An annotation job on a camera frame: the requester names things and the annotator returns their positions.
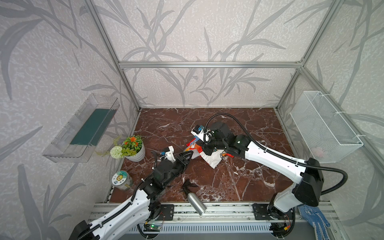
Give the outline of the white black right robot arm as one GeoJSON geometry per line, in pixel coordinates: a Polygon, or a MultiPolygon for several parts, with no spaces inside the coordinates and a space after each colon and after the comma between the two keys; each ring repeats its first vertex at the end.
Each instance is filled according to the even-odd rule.
{"type": "Polygon", "coordinates": [[[293,182],[272,197],[267,212],[273,219],[284,216],[299,205],[319,205],[324,177],[317,160],[293,158],[258,144],[249,136],[236,136],[222,122],[212,124],[209,130],[197,125],[191,132],[202,141],[202,149],[207,156],[215,150],[223,150],[231,156],[271,168],[293,182]]]}

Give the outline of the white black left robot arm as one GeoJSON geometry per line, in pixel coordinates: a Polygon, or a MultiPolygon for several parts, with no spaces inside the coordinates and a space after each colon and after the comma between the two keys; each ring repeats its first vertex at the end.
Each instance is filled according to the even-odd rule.
{"type": "Polygon", "coordinates": [[[182,152],[175,161],[165,159],[135,188],[133,195],[108,214],[91,223],[82,221],[70,235],[71,240],[118,240],[128,230],[160,214],[159,200],[170,185],[187,169],[193,151],[182,152]]]}

